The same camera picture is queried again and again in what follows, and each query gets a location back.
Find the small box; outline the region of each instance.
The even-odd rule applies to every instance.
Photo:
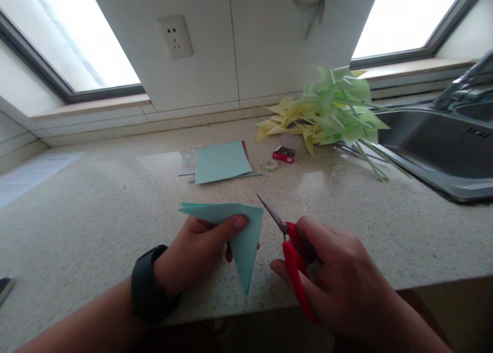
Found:
[[[282,134],[279,139],[279,145],[272,152],[272,158],[283,162],[293,163],[300,142],[300,135]]]

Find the speckled countertop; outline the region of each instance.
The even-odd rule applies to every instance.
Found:
[[[255,142],[263,119],[51,149],[86,153],[0,211],[0,275],[17,278],[0,308],[0,349],[31,339],[130,275],[143,252],[170,243],[185,220],[182,201],[261,205],[255,193],[269,193],[287,220],[308,214],[352,229],[394,288],[493,274],[493,207],[450,203],[387,164],[390,181],[380,183],[367,163],[332,147],[259,177],[206,185],[177,177],[187,146],[239,139],[261,171],[278,141]],[[221,259],[170,322],[295,305],[269,268],[281,241],[265,211],[248,297]]]

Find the hand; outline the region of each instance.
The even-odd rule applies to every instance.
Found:
[[[195,217],[188,217],[171,246],[154,263],[156,279],[168,298],[190,288],[206,274],[221,248],[247,225],[243,215],[234,215],[213,226]],[[232,259],[231,248],[226,259]]]
[[[352,233],[309,217],[296,224],[299,235],[316,249],[322,268],[314,282],[299,273],[308,304],[318,320],[333,331],[367,343],[389,334],[396,310],[406,304],[377,269]],[[271,268],[293,291],[283,260]]]

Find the black smartwatch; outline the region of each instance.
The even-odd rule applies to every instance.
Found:
[[[152,325],[171,315],[180,302],[180,295],[169,300],[154,277],[154,262],[167,249],[166,245],[158,245],[146,252],[137,259],[132,271],[132,313]]]

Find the sink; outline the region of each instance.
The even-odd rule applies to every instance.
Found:
[[[468,104],[454,110],[463,116],[493,125],[493,102]]]
[[[389,159],[453,201],[493,199],[493,126],[432,110],[377,115],[391,127],[376,146]]]

